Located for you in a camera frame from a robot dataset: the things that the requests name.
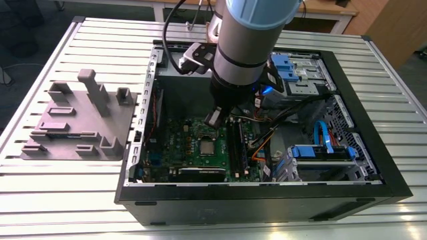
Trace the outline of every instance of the metal workbench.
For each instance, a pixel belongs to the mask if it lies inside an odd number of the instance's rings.
[[[21,160],[50,97],[52,82],[73,90],[81,68],[107,91],[143,91],[157,22],[86,18],[73,22],[0,137],[0,237],[54,239],[424,239],[427,236],[427,114],[375,45],[359,36],[284,31],[277,46],[333,51],[401,171],[413,197],[337,222],[141,226],[115,205],[121,162]],[[172,23],[168,39],[205,41],[205,28]]]

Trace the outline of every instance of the floor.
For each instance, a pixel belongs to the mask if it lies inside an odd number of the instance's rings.
[[[155,20],[155,14],[149,7],[66,2],[64,5],[65,10],[58,12],[52,1],[38,0],[37,4],[45,19],[44,25],[32,29],[38,43],[38,52],[32,57],[16,58],[0,46],[0,66],[2,67],[24,63],[44,65],[74,16],[140,21]],[[0,2],[0,12],[6,9],[4,2]],[[193,15],[193,10],[179,12],[172,21],[175,23],[191,22]],[[204,17],[203,12],[199,14],[197,24],[204,23]],[[0,133],[13,116],[40,70],[41,67],[37,65],[18,65],[5,70],[6,74],[13,78],[14,84],[10,87],[0,85]],[[427,85],[423,83],[423,79],[427,76],[427,60],[420,60],[413,54],[397,70],[397,73],[424,108],[427,108]]]

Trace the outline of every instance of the gray robot arm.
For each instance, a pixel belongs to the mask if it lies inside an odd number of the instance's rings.
[[[212,70],[209,92],[215,106],[204,120],[208,126],[219,128],[233,107],[257,91],[269,68],[269,54],[300,3],[301,0],[217,1],[208,29],[213,41],[219,35],[216,48],[195,43],[184,54],[203,72]]]

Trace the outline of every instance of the wooden table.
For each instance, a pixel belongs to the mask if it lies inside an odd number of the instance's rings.
[[[140,2],[151,2],[153,13],[155,13],[155,21],[164,22],[164,8],[172,8],[177,2],[177,0],[136,0]],[[215,5],[217,0],[211,0],[211,4]],[[197,9],[199,0],[187,0],[185,4],[180,6],[181,9]],[[336,23],[331,30],[331,34],[341,34],[345,30],[345,27],[353,16],[357,15],[359,11],[355,6],[349,2],[347,7],[340,7],[335,5],[335,0],[305,0],[305,18],[308,19],[324,19],[324,20],[335,20]],[[304,5],[299,6],[299,10],[296,13],[297,18],[303,17]]]
[[[164,9],[173,8],[179,0],[64,0],[65,2],[78,2],[78,3],[92,3],[92,4],[112,4],[112,5],[128,5],[128,6],[143,6],[152,7],[153,17],[156,22],[164,22]],[[200,0],[187,0],[180,6],[181,9],[196,10],[199,7]],[[211,4],[215,5],[217,0],[211,0]],[[305,18],[308,19],[321,19],[336,21],[331,34],[341,34],[353,16],[357,15],[359,11],[349,2],[347,7],[340,7],[335,5],[335,0],[305,0],[307,12]],[[296,18],[303,17],[304,7],[300,5],[299,11],[296,13]]]

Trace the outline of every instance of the blue plastic clip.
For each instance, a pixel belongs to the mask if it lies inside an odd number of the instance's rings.
[[[161,153],[149,153],[148,155],[151,165],[160,166],[161,165]]]
[[[281,166],[285,164],[285,160],[281,159],[281,161],[279,162],[277,166],[275,167],[273,171],[272,171],[272,175],[276,176],[277,175],[277,172],[281,168]]]
[[[295,146],[291,147],[292,157],[297,158],[300,156],[300,152]]]
[[[356,150],[349,146],[349,147],[347,147],[347,152],[348,152],[348,156],[349,156],[349,159],[351,160],[355,160],[355,158],[356,158]]]
[[[292,70],[289,69],[289,66],[293,64],[289,62],[289,57],[287,55],[273,54],[271,56],[271,60],[277,70]]]
[[[316,156],[312,146],[297,146],[297,152],[301,158],[307,158],[307,157],[313,158]]]
[[[331,144],[331,138],[328,134],[328,126],[324,121],[316,121],[313,124],[313,144],[319,145],[319,127],[321,127],[321,136],[323,136],[323,145],[325,145],[327,153],[332,154],[333,149],[332,149],[332,144]]]
[[[293,70],[291,71],[280,71],[279,70],[279,76],[285,82],[297,82],[300,80],[300,77],[295,75]]]

